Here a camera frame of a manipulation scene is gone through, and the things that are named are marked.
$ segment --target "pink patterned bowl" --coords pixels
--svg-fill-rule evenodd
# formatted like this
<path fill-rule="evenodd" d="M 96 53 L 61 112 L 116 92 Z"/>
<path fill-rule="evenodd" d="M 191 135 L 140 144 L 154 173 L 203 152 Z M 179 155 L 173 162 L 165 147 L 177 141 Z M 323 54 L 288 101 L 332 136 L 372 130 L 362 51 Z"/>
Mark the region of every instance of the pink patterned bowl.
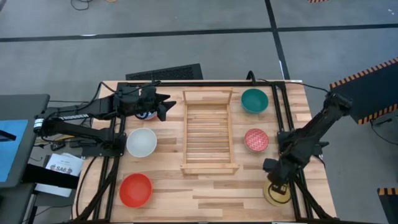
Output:
<path fill-rule="evenodd" d="M 250 129 L 244 135 L 245 145 L 254 152 L 261 152 L 265 150 L 268 146 L 268 142 L 269 140 L 267 134 L 258 128 Z"/>

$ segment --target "orange and black striped tape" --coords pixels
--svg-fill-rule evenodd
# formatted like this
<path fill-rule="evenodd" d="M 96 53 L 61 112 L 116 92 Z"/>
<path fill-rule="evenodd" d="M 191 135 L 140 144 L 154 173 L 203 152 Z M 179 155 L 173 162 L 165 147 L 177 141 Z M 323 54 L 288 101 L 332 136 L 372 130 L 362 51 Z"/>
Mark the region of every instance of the orange and black striped tape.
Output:
<path fill-rule="evenodd" d="M 388 108 L 385 108 L 384 110 L 379 110 L 378 112 L 374 112 L 374 114 L 370 114 L 369 116 L 366 116 L 363 119 L 359 119 L 358 124 L 366 124 L 367 122 L 371 121 L 372 119 L 376 119 L 376 118 L 380 117 L 381 115 L 395 111 L 397 109 L 397 107 L 398 107 L 398 103 L 394 104 L 393 106 L 389 106 Z"/>
<path fill-rule="evenodd" d="M 398 195 L 398 187 L 396 188 L 380 188 L 377 190 L 379 195 Z"/>
<path fill-rule="evenodd" d="M 318 3 L 318 2 L 325 2 L 329 0 L 308 0 L 309 3 Z"/>
<path fill-rule="evenodd" d="M 398 63 L 398 57 L 394 58 L 394 59 L 391 59 L 391 60 L 388 60 L 388 61 L 386 61 L 384 63 L 379 64 L 379 65 L 373 66 L 371 68 L 368 68 L 366 70 L 363 70 L 362 72 L 358 72 L 357 74 L 354 74 L 354 75 L 349 76 L 347 78 L 344 78 L 342 80 L 338 80 L 337 82 L 331 83 L 331 84 L 329 84 L 329 87 L 330 87 L 330 89 L 336 88 L 336 87 L 338 87 L 340 85 L 348 83 L 348 82 L 350 82 L 352 80 L 355 80 L 357 78 L 361 78 L 361 77 L 363 77 L 363 76 L 365 76 L 367 74 L 371 74 L 372 72 L 375 72 L 375 71 L 377 71 L 379 69 L 385 68 L 385 67 L 387 67 L 389 65 L 392 65 L 394 63 Z"/>

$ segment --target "red bowl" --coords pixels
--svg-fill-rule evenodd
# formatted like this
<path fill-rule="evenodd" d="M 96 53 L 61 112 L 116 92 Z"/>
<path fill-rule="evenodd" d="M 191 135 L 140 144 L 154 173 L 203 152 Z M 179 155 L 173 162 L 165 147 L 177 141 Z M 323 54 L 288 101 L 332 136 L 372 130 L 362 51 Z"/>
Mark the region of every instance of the red bowl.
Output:
<path fill-rule="evenodd" d="M 261 152 L 265 150 L 268 146 L 268 142 L 269 139 L 267 134 L 258 128 L 250 129 L 244 135 L 245 145 L 255 152 Z"/>
<path fill-rule="evenodd" d="M 131 174 L 123 180 L 119 194 L 125 206 L 139 208 L 150 199 L 152 183 L 144 174 Z"/>

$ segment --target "concrete floor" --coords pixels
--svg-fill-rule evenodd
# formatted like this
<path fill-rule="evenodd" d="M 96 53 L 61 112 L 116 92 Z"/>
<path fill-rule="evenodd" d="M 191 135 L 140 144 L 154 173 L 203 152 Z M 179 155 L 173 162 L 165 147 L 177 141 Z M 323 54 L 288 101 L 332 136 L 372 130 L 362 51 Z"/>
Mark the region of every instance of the concrete floor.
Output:
<path fill-rule="evenodd" d="M 396 0 L 271 3 L 278 27 L 398 23 Z M 269 27 L 262 0 L 94 0 L 87 11 L 79 12 L 69 1 L 8 0 L 0 12 L 0 38 Z M 291 79 L 324 88 L 397 57 L 398 52 L 398 29 L 279 35 Z M 127 73 L 190 63 L 201 63 L 205 79 L 245 78 L 248 70 L 258 78 L 282 78 L 270 32 L 3 42 L 0 94 L 48 93 L 52 100 L 89 100 L 101 80 L 123 80 Z M 322 92 L 307 89 L 313 115 L 322 107 L 323 97 Z M 398 142 L 394 127 L 377 130 Z M 397 187 L 397 146 L 351 118 L 337 122 L 324 140 L 331 143 L 325 149 L 325 162 L 338 217 L 387 223 L 376 189 Z M 50 154 L 49 149 L 35 148 L 32 156 L 44 154 Z M 70 208 L 55 208 L 39 215 L 35 223 L 61 222 L 69 215 Z"/>

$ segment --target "black table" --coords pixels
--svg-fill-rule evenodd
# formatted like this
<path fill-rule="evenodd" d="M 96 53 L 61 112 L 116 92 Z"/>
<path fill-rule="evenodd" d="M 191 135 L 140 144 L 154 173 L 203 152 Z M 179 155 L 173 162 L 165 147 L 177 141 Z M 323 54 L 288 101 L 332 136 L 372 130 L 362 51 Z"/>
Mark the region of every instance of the black table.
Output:
<path fill-rule="evenodd" d="M 0 223 L 21 224 L 35 184 L 20 184 L 36 135 L 34 116 L 46 109 L 48 95 L 1 95 L 0 120 L 27 119 L 28 123 L 6 182 L 0 183 Z"/>

